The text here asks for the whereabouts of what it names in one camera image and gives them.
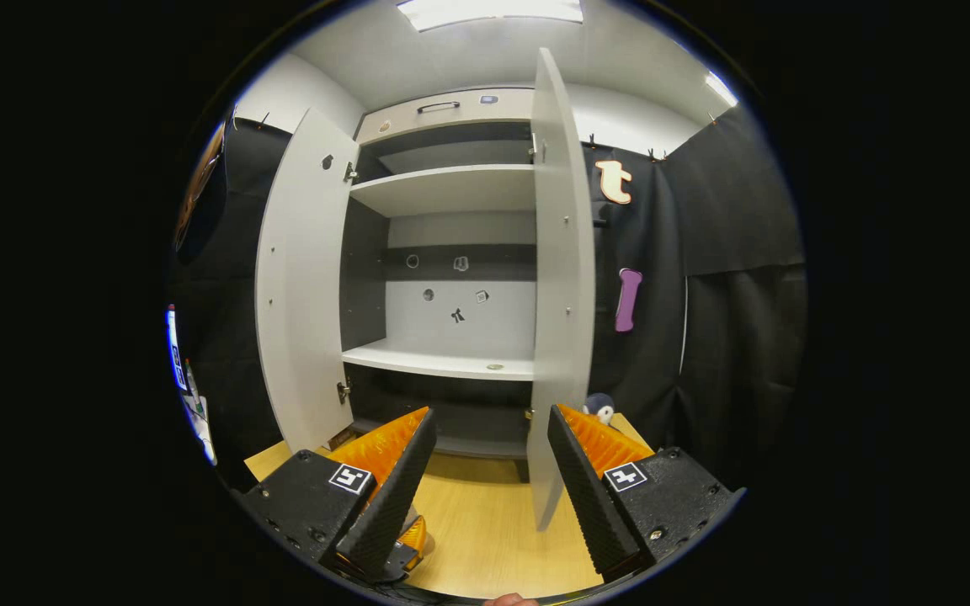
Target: wooden floor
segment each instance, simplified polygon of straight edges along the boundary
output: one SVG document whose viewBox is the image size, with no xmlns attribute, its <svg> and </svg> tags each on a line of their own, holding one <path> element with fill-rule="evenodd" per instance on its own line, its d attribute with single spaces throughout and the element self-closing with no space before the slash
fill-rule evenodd
<svg viewBox="0 0 970 606">
<path fill-rule="evenodd" d="M 642 441 L 622 415 L 612 425 Z M 280 442 L 246 464 L 261 479 L 290 455 Z M 530 486 L 511 460 L 434 453 L 414 506 L 432 540 L 408 579 L 413 586 L 467 598 L 539 598 L 601 583 L 567 492 L 549 529 L 536 532 Z"/>
</svg>

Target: hand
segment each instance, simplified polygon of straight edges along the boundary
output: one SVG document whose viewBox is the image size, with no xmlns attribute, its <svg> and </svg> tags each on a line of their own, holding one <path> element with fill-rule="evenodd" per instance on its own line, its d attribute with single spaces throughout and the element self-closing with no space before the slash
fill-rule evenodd
<svg viewBox="0 0 970 606">
<path fill-rule="evenodd" d="M 509 593 L 501 595 L 500 598 L 488 599 L 482 606 L 540 606 L 536 599 L 523 599 L 522 595 Z"/>
</svg>

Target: open cabinet door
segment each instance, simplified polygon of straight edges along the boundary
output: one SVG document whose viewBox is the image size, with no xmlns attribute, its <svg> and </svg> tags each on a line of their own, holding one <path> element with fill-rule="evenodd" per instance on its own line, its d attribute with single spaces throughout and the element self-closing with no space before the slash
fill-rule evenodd
<svg viewBox="0 0 970 606">
<path fill-rule="evenodd" d="M 594 238 L 589 181 L 574 115 L 556 62 L 538 55 L 534 108 L 534 185 L 538 215 L 538 303 L 534 417 L 526 453 L 538 529 L 549 526 L 563 492 L 547 437 L 553 404 L 581 407 L 594 344 Z"/>
<path fill-rule="evenodd" d="M 257 252 L 257 345 L 291 452 L 316 449 L 354 421 L 339 338 L 339 259 L 353 142 L 310 108 L 280 162 Z"/>
</svg>

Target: drawer handle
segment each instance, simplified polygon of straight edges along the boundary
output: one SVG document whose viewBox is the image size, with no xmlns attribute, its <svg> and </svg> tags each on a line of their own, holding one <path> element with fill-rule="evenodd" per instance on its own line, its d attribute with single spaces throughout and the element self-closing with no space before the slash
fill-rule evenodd
<svg viewBox="0 0 970 606">
<path fill-rule="evenodd" d="M 421 107 L 419 107 L 418 108 L 418 113 L 419 114 L 424 114 L 424 111 L 427 108 L 434 108 L 436 106 L 451 106 L 453 108 L 457 108 L 457 107 L 459 107 L 459 101 L 442 101 L 442 103 L 438 103 L 438 104 L 427 104 L 427 106 L 421 106 Z"/>
</svg>

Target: penguin plush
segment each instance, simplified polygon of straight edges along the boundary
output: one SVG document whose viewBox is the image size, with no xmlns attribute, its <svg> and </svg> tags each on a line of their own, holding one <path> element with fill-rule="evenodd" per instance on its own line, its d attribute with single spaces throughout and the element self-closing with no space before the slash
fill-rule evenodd
<svg viewBox="0 0 970 606">
<path fill-rule="evenodd" d="M 598 421 L 609 427 L 612 426 L 612 414 L 616 413 L 616 404 L 608 394 L 590 394 L 586 403 L 582 404 L 582 412 L 596 414 Z"/>
</svg>

